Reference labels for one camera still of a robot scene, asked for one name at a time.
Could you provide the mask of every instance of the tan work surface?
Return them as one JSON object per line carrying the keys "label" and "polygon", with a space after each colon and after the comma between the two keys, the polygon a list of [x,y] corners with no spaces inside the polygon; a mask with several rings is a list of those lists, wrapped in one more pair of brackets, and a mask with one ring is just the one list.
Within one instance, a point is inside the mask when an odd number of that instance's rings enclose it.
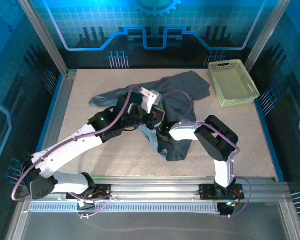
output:
{"label": "tan work surface", "polygon": [[[190,69],[85,69],[78,70],[67,106],[59,141],[75,133],[88,119],[103,111],[89,100],[130,84],[158,81]],[[208,83],[208,70],[193,69]],[[194,102],[198,121],[217,116],[239,137],[240,154],[234,174],[275,177],[275,169],[254,103],[221,107],[213,87],[210,96]],[[198,141],[192,141],[186,160],[168,162],[152,147],[141,131],[123,132],[91,149],[60,169],[65,173],[87,172],[93,176],[202,176],[214,177],[215,165]]]}

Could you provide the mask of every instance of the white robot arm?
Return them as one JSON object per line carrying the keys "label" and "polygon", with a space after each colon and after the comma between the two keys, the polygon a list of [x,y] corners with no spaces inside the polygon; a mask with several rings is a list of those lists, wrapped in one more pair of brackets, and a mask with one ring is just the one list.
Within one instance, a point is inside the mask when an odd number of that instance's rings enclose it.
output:
{"label": "white robot arm", "polygon": [[[156,106],[159,99],[160,95],[153,90],[142,88],[140,94],[132,92],[130,96],[121,97],[115,107],[97,113],[65,140],[29,155],[22,165],[20,179],[27,186],[31,198],[41,199],[50,193],[74,193],[83,198],[93,196],[96,189],[89,174],[61,173],[58,169],[84,152],[120,136],[124,129],[140,125],[151,130],[159,126],[156,128],[158,136],[169,142],[200,141],[214,159],[215,185],[226,190],[235,182],[232,159],[239,152],[237,135],[215,116],[209,116],[205,122],[165,123],[165,112]],[[14,190],[12,199],[18,200],[15,193]]]}

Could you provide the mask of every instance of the dark gray garment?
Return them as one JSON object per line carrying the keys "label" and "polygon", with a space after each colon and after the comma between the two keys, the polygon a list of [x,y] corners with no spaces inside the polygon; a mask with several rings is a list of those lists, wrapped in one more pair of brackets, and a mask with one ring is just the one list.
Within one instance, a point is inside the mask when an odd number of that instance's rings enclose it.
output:
{"label": "dark gray garment", "polygon": [[[210,95],[209,87],[202,77],[194,71],[188,71],[174,76],[167,76],[160,81],[152,81],[147,83],[137,84],[141,88],[147,90],[155,90],[162,96],[165,96],[171,91],[184,91],[194,101],[204,99]],[[109,108],[117,104],[120,96],[129,91],[129,86],[126,88],[110,91],[90,100],[90,105],[98,108]],[[165,119],[168,122],[179,121],[184,116],[190,107],[189,99],[182,93],[174,93],[161,99],[159,107],[165,110]],[[195,110],[192,108],[191,113],[182,120],[182,122],[195,122]],[[181,140],[175,143],[169,143],[157,137],[156,130],[149,130],[144,125],[139,129],[144,133],[145,137],[151,142],[153,147],[160,153],[167,161],[180,161],[186,159],[191,140]]]}

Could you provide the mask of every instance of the enclosure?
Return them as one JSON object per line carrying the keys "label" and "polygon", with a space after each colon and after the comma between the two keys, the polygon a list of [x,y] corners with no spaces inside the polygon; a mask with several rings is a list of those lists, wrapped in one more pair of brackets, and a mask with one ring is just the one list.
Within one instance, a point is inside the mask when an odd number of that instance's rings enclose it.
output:
{"label": "enclosure", "polygon": [[[260,94],[221,107],[211,68],[235,60]],[[191,77],[176,85],[189,74],[206,85]],[[217,202],[197,194],[217,175],[199,141],[171,157],[141,127],[59,169],[111,185],[97,216],[80,219],[66,192],[12,200],[25,153],[54,146],[111,106],[96,96],[163,80],[154,88],[162,96],[193,94],[188,122],[217,116],[238,136],[240,215],[220,217]],[[185,96],[169,98],[192,109]],[[300,0],[0,0],[0,240],[77,238],[300,239]]]}

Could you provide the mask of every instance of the green plastic basket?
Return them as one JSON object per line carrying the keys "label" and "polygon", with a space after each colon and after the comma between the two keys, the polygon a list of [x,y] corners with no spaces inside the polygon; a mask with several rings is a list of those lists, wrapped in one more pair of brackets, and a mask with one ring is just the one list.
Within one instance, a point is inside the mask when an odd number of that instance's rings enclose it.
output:
{"label": "green plastic basket", "polygon": [[221,107],[249,104],[260,96],[239,59],[210,62],[208,76]]}

